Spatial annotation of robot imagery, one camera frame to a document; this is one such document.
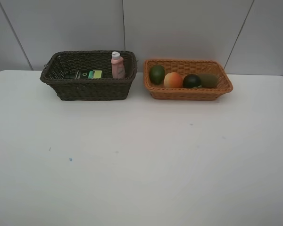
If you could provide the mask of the dark brown wicker basket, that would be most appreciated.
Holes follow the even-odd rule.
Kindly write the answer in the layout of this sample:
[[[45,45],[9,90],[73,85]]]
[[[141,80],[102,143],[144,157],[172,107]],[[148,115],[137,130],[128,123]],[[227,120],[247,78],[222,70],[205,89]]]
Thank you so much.
[[[137,60],[130,51],[121,51],[125,77],[114,79],[111,50],[63,51],[55,53],[44,66],[40,80],[54,89],[63,101],[111,101],[127,98],[137,73]],[[79,70],[101,70],[101,79],[64,79]]]

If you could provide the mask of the green avocado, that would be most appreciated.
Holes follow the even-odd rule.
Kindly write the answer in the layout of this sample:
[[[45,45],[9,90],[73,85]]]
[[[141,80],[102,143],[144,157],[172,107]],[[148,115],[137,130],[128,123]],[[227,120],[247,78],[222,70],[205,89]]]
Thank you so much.
[[[165,69],[161,65],[154,65],[150,69],[149,78],[151,83],[159,85],[165,78]]]

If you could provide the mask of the orange wicker basket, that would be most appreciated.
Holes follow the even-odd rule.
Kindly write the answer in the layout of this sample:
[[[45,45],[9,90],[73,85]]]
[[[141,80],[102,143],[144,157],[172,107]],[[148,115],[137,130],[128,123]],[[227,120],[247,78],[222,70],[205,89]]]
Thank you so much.
[[[182,77],[191,73],[213,74],[218,78],[218,83],[215,88],[164,88],[163,84],[155,85],[150,81],[150,69],[155,65],[163,66],[166,73],[177,72]],[[213,101],[233,90],[223,67],[212,60],[149,59],[144,62],[143,81],[151,96],[160,100]]]

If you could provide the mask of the pink bottle white cap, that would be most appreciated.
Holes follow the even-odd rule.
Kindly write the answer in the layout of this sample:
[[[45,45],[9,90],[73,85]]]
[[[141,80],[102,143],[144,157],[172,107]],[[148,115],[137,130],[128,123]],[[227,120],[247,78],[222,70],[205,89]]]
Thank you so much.
[[[111,54],[112,76],[114,79],[123,79],[125,77],[124,59],[119,52],[113,51]]]

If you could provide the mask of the dark green cleanser bottle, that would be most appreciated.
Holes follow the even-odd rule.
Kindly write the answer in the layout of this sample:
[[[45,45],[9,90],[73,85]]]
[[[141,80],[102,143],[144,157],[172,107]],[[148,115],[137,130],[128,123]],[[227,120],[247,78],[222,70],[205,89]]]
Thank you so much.
[[[73,74],[67,74],[64,76],[64,79],[101,79],[102,71],[101,70],[79,70]]]

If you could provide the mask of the brown kiwi fruit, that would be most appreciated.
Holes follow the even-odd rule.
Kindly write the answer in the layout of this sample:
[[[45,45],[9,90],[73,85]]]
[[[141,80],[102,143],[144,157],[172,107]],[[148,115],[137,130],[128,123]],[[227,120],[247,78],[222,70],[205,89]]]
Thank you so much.
[[[218,78],[217,76],[209,73],[200,73],[198,77],[201,80],[201,86],[203,88],[216,88],[218,85]]]

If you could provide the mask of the dark purple mangosteen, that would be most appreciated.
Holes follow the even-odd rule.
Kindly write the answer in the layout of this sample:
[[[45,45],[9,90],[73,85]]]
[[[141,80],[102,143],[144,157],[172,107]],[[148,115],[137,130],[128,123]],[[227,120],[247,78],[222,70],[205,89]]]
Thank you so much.
[[[201,79],[195,74],[188,74],[183,79],[183,88],[193,89],[201,87]]]

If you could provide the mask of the orange red round fruit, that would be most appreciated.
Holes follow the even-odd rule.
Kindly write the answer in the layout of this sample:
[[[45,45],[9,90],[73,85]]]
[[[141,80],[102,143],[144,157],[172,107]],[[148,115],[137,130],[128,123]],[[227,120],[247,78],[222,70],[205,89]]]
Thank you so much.
[[[167,89],[179,89],[183,86],[183,79],[177,72],[171,72],[165,75],[164,87]]]

